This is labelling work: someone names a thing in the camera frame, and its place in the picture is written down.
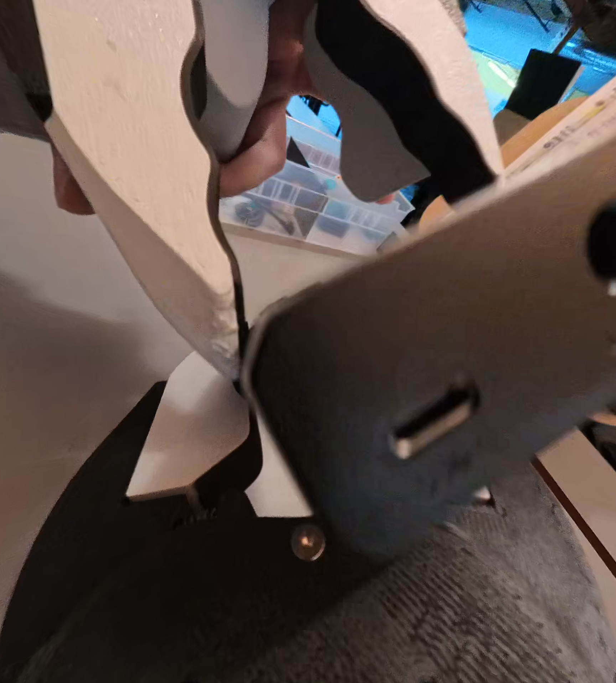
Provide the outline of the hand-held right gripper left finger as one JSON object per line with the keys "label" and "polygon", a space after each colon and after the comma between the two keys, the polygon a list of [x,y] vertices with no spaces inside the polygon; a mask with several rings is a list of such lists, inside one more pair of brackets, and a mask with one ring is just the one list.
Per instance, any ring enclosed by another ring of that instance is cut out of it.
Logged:
{"label": "hand-held right gripper left finger", "polygon": [[130,501],[194,493],[216,505],[261,473],[257,419],[237,390],[199,354],[169,376],[125,492]]}

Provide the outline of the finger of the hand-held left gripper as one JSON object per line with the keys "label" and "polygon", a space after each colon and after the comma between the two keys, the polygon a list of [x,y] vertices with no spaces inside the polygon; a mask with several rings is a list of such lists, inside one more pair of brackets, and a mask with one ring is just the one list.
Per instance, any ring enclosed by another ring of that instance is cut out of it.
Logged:
{"label": "finger of the hand-held left gripper", "polygon": [[244,335],[217,166],[184,102],[201,46],[193,1],[33,1],[52,100],[45,127],[133,276],[231,380]]}
{"label": "finger of the hand-held left gripper", "polygon": [[317,1],[304,59],[341,121],[340,173],[359,200],[430,177],[455,203],[502,175],[477,67],[440,1]]}

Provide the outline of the black multi-port hub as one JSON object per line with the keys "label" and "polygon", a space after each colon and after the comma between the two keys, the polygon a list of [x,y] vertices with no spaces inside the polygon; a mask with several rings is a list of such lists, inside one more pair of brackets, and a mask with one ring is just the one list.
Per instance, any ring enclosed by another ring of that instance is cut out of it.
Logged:
{"label": "black multi-port hub", "polygon": [[616,132],[269,308],[240,380],[328,530],[407,551],[616,396]]}

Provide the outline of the person's left hand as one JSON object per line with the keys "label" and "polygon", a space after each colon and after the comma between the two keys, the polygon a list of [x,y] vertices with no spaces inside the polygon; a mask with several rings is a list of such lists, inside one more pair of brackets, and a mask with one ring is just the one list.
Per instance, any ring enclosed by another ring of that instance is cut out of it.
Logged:
{"label": "person's left hand", "polygon": [[[193,63],[201,47],[195,1],[37,1],[54,115],[109,187],[132,207],[154,182],[203,195],[216,158],[196,120]],[[220,164],[223,197],[278,172],[286,106],[316,94],[304,24],[316,1],[272,1],[268,66],[242,145]]]}

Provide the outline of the black square board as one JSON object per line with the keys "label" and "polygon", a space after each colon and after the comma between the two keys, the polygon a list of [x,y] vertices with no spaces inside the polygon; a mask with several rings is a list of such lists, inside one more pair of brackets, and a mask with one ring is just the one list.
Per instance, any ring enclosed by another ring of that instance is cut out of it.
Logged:
{"label": "black square board", "polygon": [[532,48],[504,109],[534,120],[563,100],[584,68],[576,59]]}

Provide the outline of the white printed cardboard box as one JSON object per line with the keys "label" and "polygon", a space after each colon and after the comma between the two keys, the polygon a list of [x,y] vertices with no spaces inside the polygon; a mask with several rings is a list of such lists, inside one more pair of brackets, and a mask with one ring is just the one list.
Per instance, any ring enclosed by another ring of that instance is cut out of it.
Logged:
{"label": "white printed cardboard box", "polygon": [[541,134],[505,170],[511,178],[532,166],[552,165],[561,158],[609,141],[616,135],[616,76],[584,100],[549,131]]}

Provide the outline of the clear plastic organizer box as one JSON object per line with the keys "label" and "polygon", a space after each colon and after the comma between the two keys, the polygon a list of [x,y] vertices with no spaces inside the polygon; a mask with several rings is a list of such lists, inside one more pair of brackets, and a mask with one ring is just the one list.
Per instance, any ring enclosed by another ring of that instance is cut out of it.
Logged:
{"label": "clear plastic organizer box", "polygon": [[353,255],[400,241],[413,205],[400,192],[388,203],[359,200],[341,177],[340,151],[337,138],[287,116],[283,168],[257,187],[221,199],[220,222]]}

